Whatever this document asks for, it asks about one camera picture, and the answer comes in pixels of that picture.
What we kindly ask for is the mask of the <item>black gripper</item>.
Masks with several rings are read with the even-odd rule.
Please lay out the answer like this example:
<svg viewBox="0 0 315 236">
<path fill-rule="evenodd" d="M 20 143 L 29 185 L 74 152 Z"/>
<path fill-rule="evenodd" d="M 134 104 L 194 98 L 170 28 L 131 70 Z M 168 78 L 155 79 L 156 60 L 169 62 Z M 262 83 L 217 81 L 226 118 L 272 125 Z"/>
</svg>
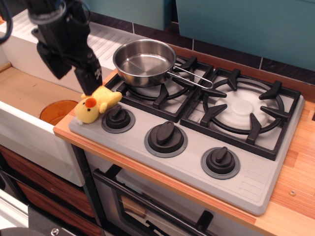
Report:
<svg viewBox="0 0 315 236">
<path fill-rule="evenodd" d="M 99 60 L 87 44 L 91 12 L 82 0 L 32 0 L 32 34 L 38 39 L 37 52 L 57 78 L 74 66 L 85 95 L 102 85 Z"/>
</svg>

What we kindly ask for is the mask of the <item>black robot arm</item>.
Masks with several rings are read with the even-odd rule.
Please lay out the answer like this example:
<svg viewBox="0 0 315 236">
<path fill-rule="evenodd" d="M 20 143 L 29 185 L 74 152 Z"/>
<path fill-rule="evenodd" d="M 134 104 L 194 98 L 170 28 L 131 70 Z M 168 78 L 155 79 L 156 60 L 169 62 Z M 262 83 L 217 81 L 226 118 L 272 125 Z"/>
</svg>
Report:
<svg viewBox="0 0 315 236">
<path fill-rule="evenodd" d="M 37 52 L 53 75 L 61 79 L 71 69 L 86 95 L 102 84 L 100 63 L 87 40 L 90 10 L 81 0 L 26 0 Z"/>
</svg>

